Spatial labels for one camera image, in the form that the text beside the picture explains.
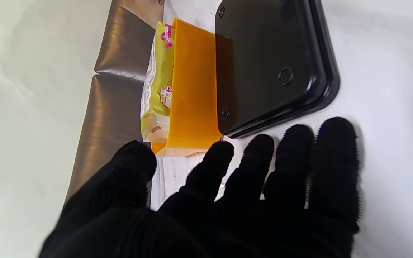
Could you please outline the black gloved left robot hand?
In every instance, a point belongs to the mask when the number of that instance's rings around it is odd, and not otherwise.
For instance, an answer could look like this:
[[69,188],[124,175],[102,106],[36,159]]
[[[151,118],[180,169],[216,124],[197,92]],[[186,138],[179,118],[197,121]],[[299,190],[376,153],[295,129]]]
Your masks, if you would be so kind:
[[359,231],[354,126],[294,125],[277,148],[257,135],[216,199],[234,156],[214,143],[178,192],[153,211],[156,157],[124,145],[62,209],[41,258],[349,258]]

